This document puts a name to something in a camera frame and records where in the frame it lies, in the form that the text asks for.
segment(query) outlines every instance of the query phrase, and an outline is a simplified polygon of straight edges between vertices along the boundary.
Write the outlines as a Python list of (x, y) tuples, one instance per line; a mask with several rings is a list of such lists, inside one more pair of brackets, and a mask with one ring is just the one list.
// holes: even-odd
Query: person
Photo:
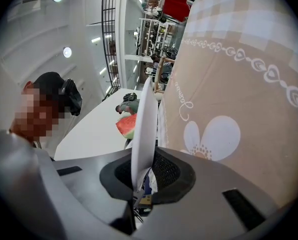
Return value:
[(139, 101), (139, 99), (134, 99), (132, 101), (123, 102), (115, 107), (115, 111), (117, 111), (119, 114), (124, 111), (129, 112), (131, 115), (134, 115), (138, 112)]
[[(153, 54), (151, 56), (151, 59), (153, 61), (153, 67), (156, 69), (158, 69), (158, 66), (159, 66), (159, 62), (160, 62), (160, 58), (158, 57), (157, 54)], [(162, 66), (162, 73), (167, 73), (167, 74), (170, 74), (171, 71), (173, 70), (173, 63), (171, 62), (166, 62), (163, 64)]]
[(144, 8), (144, 13), (147, 14), (148, 16), (159, 16), (159, 12), (157, 9), (154, 9), (152, 7), (150, 8)]
[(65, 80), (56, 72), (44, 73), (35, 82), (28, 81), (21, 92), (20, 109), (15, 113), (9, 132), (26, 139), (34, 148), (34, 142), (50, 136), (53, 126), (65, 118), (65, 112), (72, 106), (69, 95), (61, 93), (64, 83)]

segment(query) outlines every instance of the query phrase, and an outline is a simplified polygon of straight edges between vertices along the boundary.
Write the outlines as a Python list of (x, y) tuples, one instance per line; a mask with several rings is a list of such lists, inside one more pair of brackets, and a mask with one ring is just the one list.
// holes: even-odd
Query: black metal grid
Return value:
[(117, 65), (116, 54), (116, 34), (115, 34), (116, 0), (102, 0), (101, 4), (101, 27), (102, 41), (106, 68), (108, 71), (111, 89), (104, 97), (104, 100), (116, 92), (120, 87), (120, 78)]

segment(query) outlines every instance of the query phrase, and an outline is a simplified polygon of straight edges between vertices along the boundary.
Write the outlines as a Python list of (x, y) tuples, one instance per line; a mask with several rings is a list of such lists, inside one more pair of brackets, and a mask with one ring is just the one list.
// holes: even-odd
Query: black cap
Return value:
[(56, 72), (42, 74), (34, 81), (33, 86), (40, 90), (41, 94), (56, 96), (63, 87), (65, 80)]

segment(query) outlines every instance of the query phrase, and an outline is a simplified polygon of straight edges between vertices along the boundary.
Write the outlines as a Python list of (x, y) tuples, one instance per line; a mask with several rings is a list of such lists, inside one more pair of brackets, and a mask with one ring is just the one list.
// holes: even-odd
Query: black mesh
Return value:
[(117, 166), (114, 170), (114, 176), (128, 188), (133, 189), (133, 183), (131, 181), (131, 159)]
[(180, 169), (159, 153), (154, 154), (152, 171), (157, 181), (158, 191), (168, 187), (180, 177)]
[[(155, 148), (152, 171), (158, 188), (158, 192), (152, 195), (153, 205), (179, 201), (190, 191), (196, 181), (195, 171), (188, 163), (158, 147)], [(133, 198), (131, 154), (103, 167), (100, 172), (100, 182), (111, 197), (131, 201)]]

